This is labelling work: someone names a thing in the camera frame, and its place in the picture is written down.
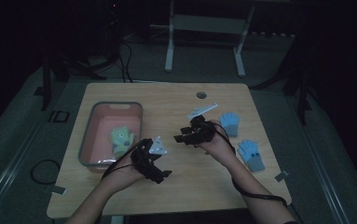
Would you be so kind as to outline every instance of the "pink tray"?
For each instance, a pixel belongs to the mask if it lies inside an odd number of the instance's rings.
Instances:
[[[133,145],[141,139],[143,107],[136,102],[99,102],[94,105],[78,159],[92,172],[103,172],[115,160],[110,132],[128,127],[134,133]]]

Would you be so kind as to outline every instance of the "metal stand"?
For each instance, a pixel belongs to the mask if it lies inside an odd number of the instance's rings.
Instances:
[[[248,35],[248,29],[254,15],[254,7],[251,7],[246,20],[189,16],[174,14],[174,1],[170,1],[170,26],[169,26],[169,46],[167,47],[167,56],[165,71],[171,72],[172,59],[174,55],[174,30],[189,30],[201,32],[213,32],[223,34],[241,35],[240,43],[233,49],[236,60],[237,72],[239,77],[245,76],[244,65],[241,58],[241,51],[244,45],[245,37]]]

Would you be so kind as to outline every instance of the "table leg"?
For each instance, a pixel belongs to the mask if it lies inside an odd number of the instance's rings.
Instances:
[[[240,43],[238,44],[237,47],[233,48],[234,59],[236,60],[237,72],[239,74],[239,77],[245,77],[245,70],[244,70],[244,65],[242,63],[241,51],[242,51],[242,47],[244,46],[245,37],[247,37],[248,35],[248,29],[250,27],[253,15],[254,15],[254,7],[251,7],[250,13],[248,14],[247,17],[247,21],[243,25]]]
[[[44,55],[44,64],[43,64],[43,87],[42,87],[42,95],[43,95],[43,103],[42,103],[42,111],[45,111],[50,103],[51,99],[51,87],[50,87],[50,57],[48,55]]]
[[[169,46],[167,47],[166,65],[164,70],[166,72],[171,72],[172,70],[172,59],[174,56],[174,1],[170,1],[170,26],[169,26]]]
[[[124,220],[123,216],[111,216],[111,224],[123,224]]]

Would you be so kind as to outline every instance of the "black cable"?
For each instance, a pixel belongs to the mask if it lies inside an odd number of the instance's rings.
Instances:
[[[114,66],[115,65],[115,63],[113,63],[113,64],[111,64],[111,65],[109,65],[108,67],[106,67],[106,68],[104,68],[103,70],[101,70],[101,71],[97,71],[97,74],[99,75],[99,74],[101,74],[101,73],[103,73],[103,72],[105,72],[105,71],[107,71],[108,69],[110,69],[112,66]]]
[[[296,208],[294,207],[294,204],[291,203],[290,206],[291,206],[292,209],[294,210],[294,212],[295,212],[297,218],[299,219],[299,222],[300,222],[301,224],[304,224],[303,219],[301,218],[301,216],[300,216],[299,213],[297,212]]]
[[[219,126],[225,133],[226,130],[219,124],[214,123],[214,125]],[[217,130],[215,130],[216,133],[218,133],[230,146],[230,148],[233,150],[233,153],[236,154],[236,149],[231,145],[227,135],[223,135],[222,133],[218,132]],[[233,186],[234,188],[242,195],[246,196],[246,197],[250,197],[250,198],[256,198],[256,199],[262,199],[262,200],[271,200],[271,201],[278,201],[280,203],[282,203],[285,207],[288,206],[287,202],[285,201],[285,199],[283,199],[283,197],[280,196],[275,196],[275,195],[267,195],[267,194],[253,194],[250,192],[245,191],[244,189],[242,189],[237,183],[236,181],[234,181],[234,179],[231,179],[233,182]]]
[[[114,172],[116,169],[120,169],[120,167],[115,169],[115,166],[121,161],[123,160],[123,158],[125,158],[126,156],[128,156],[135,148],[137,148],[137,146],[140,144],[140,142],[134,144],[134,146],[132,146],[125,154],[123,154],[123,156],[121,156],[119,159],[117,159],[117,161],[113,162],[103,173],[103,177],[102,180],[108,176],[109,174],[111,174],[112,172]]]
[[[40,181],[40,180],[38,180],[38,179],[35,178],[34,170],[35,170],[40,164],[42,164],[42,163],[44,163],[44,162],[48,162],[48,161],[54,163],[54,164],[57,166],[58,170],[60,171],[60,165],[59,165],[59,163],[56,162],[56,161],[54,161],[54,160],[52,160],[52,159],[44,159],[44,160],[42,160],[42,161],[39,161],[36,165],[34,165],[34,166],[31,168],[31,171],[30,171],[30,177],[31,177],[31,179],[32,179],[35,183],[41,184],[41,185],[51,185],[51,184],[55,184],[55,183],[56,183],[56,180],[55,180],[55,181],[49,181],[49,182],[43,182],[43,181]]]
[[[123,82],[126,82],[126,78],[125,78],[125,64],[123,63],[122,60],[122,56],[119,54],[119,60],[120,60],[120,64],[122,64],[122,79]]]
[[[132,166],[132,165],[134,165],[134,163],[129,164],[129,165],[124,165],[124,166],[117,167],[117,168],[113,169],[109,174],[111,174],[112,172],[114,172],[114,171],[116,171],[116,170],[120,170],[120,169],[122,169],[122,168],[126,168],[126,167]]]
[[[85,66],[85,67],[90,69],[90,70],[92,70],[92,71],[97,71],[97,70],[100,70],[102,68],[110,67],[110,66],[114,65],[115,60],[116,60],[115,58],[110,56],[110,57],[106,58],[105,61],[102,62],[102,63],[97,63],[97,64],[94,64],[94,65],[88,65],[88,66]]]
[[[122,64],[122,76],[124,76],[126,74],[130,83],[132,83],[132,79],[131,79],[131,76],[129,73],[129,63],[131,60],[132,50],[131,50],[131,47],[128,44],[126,44],[125,42],[122,42],[122,45],[126,46],[129,49],[129,58],[128,58],[126,64],[123,63],[123,59],[121,58],[121,55],[119,54],[119,57],[120,57],[119,60],[120,60],[120,63]]]

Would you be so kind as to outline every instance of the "wooden table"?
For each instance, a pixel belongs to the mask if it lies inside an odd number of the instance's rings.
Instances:
[[[204,91],[207,98],[199,99]],[[172,174],[159,185],[141,180],[117,193],[103,210],[104,215],[136,215],[171,212],[235,209],[245,207],[233,188],[226,168],[205,155],[200,148],[176,143],[174,136],[189,126],[187,115],[195,107],[218,103],[205,113],[206,119],[218,119],[222,113],[240,116],[239,136],[230,138],[233,146],[242,139],[258,142],[266,170],[254,176],[273,194],[292,201],[284,181],[274,178],[281,170],[256,111],[251,94],[244,84],[172,84],[172,83],[92,83],[89,84],[76,118],[62,162],[56,186],[66,188],[64,195],[53,194],[48,216],[69,217],[100,182],[101,175],[79,163],[77,155],[92,106],[100,101],[134,101],[144,107],[142,138],[161,136],[168,154],[155,164]]]

